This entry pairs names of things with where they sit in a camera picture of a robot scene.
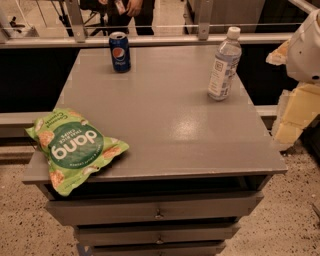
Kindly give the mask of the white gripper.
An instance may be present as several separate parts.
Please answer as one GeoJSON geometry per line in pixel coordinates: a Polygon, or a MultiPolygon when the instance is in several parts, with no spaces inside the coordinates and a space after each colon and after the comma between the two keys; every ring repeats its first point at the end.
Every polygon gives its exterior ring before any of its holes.
{"type": "Polygon", "coordinates": [[[292,147],[320,114],[319,14],[319,9],[312,11],[290,42],[283,42],[266,58],[267,63],[277,66],[287,61],[287,75],[300,82],[292,91],[283,90],[278,101],[271,133],[273,147],[279,151],[292,147]]]}

